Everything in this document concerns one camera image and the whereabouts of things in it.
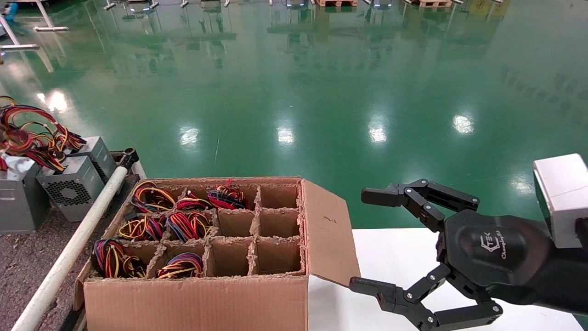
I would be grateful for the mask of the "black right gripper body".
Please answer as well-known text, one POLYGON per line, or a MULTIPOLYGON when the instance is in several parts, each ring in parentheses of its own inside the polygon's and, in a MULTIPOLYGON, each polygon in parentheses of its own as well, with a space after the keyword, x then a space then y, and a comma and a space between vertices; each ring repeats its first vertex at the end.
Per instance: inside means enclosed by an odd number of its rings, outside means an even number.
POLYGON ((438 241, 438 258, 472 291, 511 304, 537 304, 540 277, 554 244, 539 222, 485 216, 464 210, 449 217, 438 241))

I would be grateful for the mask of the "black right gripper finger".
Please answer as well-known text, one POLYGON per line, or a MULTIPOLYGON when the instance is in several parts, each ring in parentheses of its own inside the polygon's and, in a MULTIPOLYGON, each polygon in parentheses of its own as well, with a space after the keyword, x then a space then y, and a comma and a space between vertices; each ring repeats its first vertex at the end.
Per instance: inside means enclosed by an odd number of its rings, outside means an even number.
POLYGON ((437 205, 461 212, 477 211, 480 203, 478 197, 426 179, 409 184, 390 183, 384 189, 366 187, 361 191, 361 201, 366 205, 404 207, 433 233, 443 232, 446 220, 437 205))
POLYGON ((490 325, 503 314, 486 289, 443 263, 408 289, 363 277, 352 277, 349 289, 375 297, 381 310, 404 316, 420 331, 457 331, 490 325), (424 306, 424 299, 447 282, 476 304, 437 312, 424 306))

